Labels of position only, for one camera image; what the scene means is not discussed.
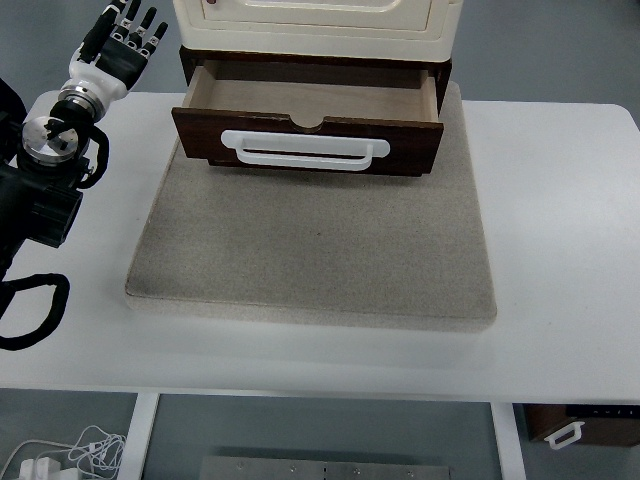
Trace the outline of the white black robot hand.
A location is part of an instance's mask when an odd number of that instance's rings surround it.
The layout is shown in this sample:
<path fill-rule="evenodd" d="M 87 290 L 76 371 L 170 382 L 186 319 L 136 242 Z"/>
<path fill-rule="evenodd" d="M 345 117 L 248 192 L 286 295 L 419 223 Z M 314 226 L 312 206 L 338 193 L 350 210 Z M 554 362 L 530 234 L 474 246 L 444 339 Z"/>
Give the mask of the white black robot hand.
<path fill-rule="evenodd" d="M 111 1 L 74 52 L 69 63 L 72 84 L 93 86 L 120 99 L 136 85 L 167 31 L 156 23 L 157 8 L 139 14 L 139 1 Z"/>

